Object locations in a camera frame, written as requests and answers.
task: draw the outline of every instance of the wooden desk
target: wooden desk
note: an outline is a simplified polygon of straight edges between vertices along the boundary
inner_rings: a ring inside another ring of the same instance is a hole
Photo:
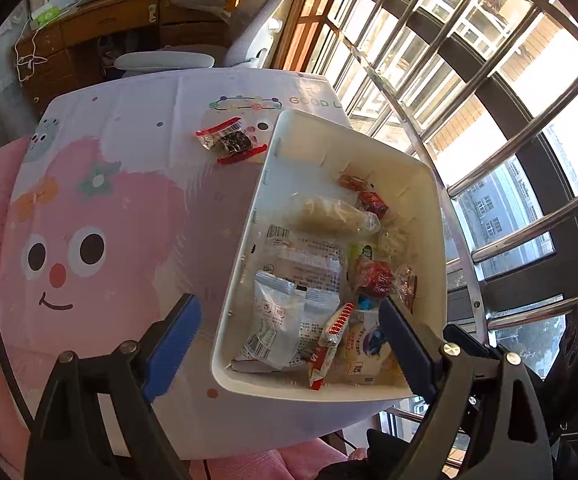
[[[226,10],[239,0],[224,0]],[[35,66],[34,75],[22,83],[24,92],[41,115],[58,95],[103,81],[97,38],[134,28],[148,30],[158,46],[184,44],[230,45],[227,24],[200,10],[183,9],[171,0],[98,0],[76,7],[51,22],[35,37],[36,56],[46,63]],[[18,53],[33,53],[33,34],[18,44]],[[30,73],[20,67],[22,78]]]

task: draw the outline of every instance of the cartoon eye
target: cartoon eye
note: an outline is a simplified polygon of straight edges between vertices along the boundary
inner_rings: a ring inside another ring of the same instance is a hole
[[[28,280],[38,278],[46,262],[46,242],[40,235],[32,234],[22,249],[22,273]]]
[[[104,263],[105,246],[102,229],[91,226],[78,229],[69,242],[69,267],[83,278],[93,276]]]

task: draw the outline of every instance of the pink cartoon tablecloth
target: pink cartoon tablecloth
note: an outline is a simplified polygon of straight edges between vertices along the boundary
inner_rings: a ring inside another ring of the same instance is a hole
[[[202,328],[154,403],[181,458],[290,446],[383,407],[238,396],[210,373],[261,159],[218,167],[194,131],[237,116],[265,142],[287,108],[349,124],[324,78],[272,70],[136,76],[51,103],[16,178],[0,261],[0,326],[32,412],[61,351],[139,339],[184,292],[200,298]]]

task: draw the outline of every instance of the barcode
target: barcode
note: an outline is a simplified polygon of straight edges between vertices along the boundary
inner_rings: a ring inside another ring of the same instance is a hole
[[[269,357],[270,348],[264,346],[262,342],[258,339],[258,334],[253,334],[246,341],[246,349],[248,349],[255,357],[261,357],[266,359]]]
[[[232,124],[231,126],[227,126],[220,130],[223,134],[232,134],[234,132],[241,132],[242,131],[242,121],[238,121],[237,123]]]
[[[289,230],[285,229],[284,227],[278,227],[277,225],[269,225],[269,230],[266,232],[267,238],[288,238],[289,237]]]

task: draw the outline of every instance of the metal bolt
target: metal bolt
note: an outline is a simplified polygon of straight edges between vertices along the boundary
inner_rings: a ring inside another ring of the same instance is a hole
[[[61,363],[70,363],[73,361],[75,354],[71,350],[66,350],[58,356],[58,361]]]
[[[509,352],[506,355],[506,360],[509,361],[512,365],[518,365],[522,362],[522,359],[520,359],[520,356],[515,352]]]
[[[442,351],[450,355],[452,357],[456,357],[456,355],[460,355],[460,347],[456,345],[456,343],[445,343],[442,346]]]
[[[129,339],[120,345],[120,352],[123,354],[133,354],[138,349],[138,344]]]

